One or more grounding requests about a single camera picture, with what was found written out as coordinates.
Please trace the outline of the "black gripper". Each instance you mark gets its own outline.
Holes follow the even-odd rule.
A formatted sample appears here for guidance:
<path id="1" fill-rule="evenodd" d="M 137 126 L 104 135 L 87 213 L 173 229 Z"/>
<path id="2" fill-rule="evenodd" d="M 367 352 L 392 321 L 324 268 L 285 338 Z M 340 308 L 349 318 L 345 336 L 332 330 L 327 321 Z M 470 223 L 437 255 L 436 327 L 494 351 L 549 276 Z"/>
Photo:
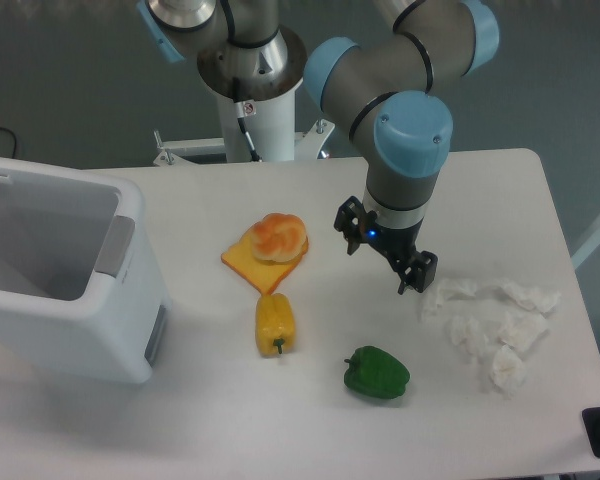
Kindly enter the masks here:
<path id="1" fill-rule="evenodd" d="M 421 224 L 419 221 L 404 229 L 382 226 L 374 211 L 367 211 L 357 197 L 351 196 L 338 208 L 334 229 L 347 242 L 348 255 L 368 244 L 385 257 L 399 276 L 398 294 L 403 295 L 407 290 L 424 293 L 435 279 L 438 257 L 429 251 L 416 251 Z"/>

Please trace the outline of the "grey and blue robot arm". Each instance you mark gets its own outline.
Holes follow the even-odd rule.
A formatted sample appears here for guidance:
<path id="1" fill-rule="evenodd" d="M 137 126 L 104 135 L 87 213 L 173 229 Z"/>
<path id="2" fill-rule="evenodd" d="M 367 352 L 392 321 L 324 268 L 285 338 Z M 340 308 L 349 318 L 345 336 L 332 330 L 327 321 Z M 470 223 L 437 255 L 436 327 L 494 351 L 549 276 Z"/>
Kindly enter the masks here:
<path id="1" fill-rule="evenodd" d="M 479 1 L 380 1 L 391 37 L 363 49 L 334 37 L 307 51 L 275 1 L 141 1 L 138 10 L 171 62 L 193 59 L 215 95 L 230 163 L 295 156 L 295 93 L 304 87 L 368 165 L 362 198 L 334 226 L 350 251 L 385 257 L 402 289 L 424 291 L 437 258 L 416 238 L 450 149 L 453 120 L 441 83 L 490 61 L 493 12 Z"/>

